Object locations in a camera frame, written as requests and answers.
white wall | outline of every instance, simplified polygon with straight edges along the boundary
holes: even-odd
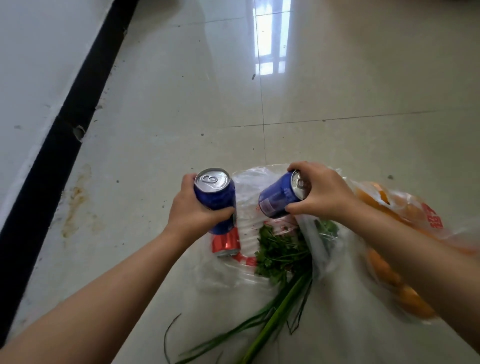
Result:
[[[0,229],[112,2],[0,2]]]

can pull tab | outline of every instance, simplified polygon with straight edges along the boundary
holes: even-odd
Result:
[[[218,177],[215,176],[209,176],[208,174],[202,176],[202,182],[205,183],[217,183],[218,182]]]

soda can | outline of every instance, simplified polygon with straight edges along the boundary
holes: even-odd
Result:
[[[237,206],[235,183],[227,171],[221,168],[208,168],[201,171],[195,177],[193,189],[198,201],[211,210]],[[214,235],[226,234],[235,226],[235,217],[236,214],[234,213],[227,220],[216,224],[210,232]]]
[[[214,255],[231,256],[240,251],[240,238],[237,227],[223,235],[214,235],[212,240],[212,252]]]
[[[258,197],[258,206],[269,218],[281,218],[288,215],[285,206],[304,200],[307,194],[300,171],[294,170],[285,173],[278,181],[265,188]]]

person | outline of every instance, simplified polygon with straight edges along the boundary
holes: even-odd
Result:
[[[471,257],[364,204],[334,171],[295,162],[310,181],[293,214],[337,221],[363,237],[436,312],[480,352],[480,266]],[[0,363],[110,363],[168,271],[185,250],[233,212],[211,211],[195,197],[195,174],[183,177],[163,232],[27,327],[0,351]]]

silver can top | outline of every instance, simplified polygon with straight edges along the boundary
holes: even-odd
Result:
[[[300,171],[294,170],[292,173],[291,185],[293,193],[300,200],[304,200],[307,197],[307,190],[303,179],[300,178]]]
[[[230,183],[230,176],[221,168],[207,168],[195,177],[195,186],[202,192],[213,193],[223,190]]]

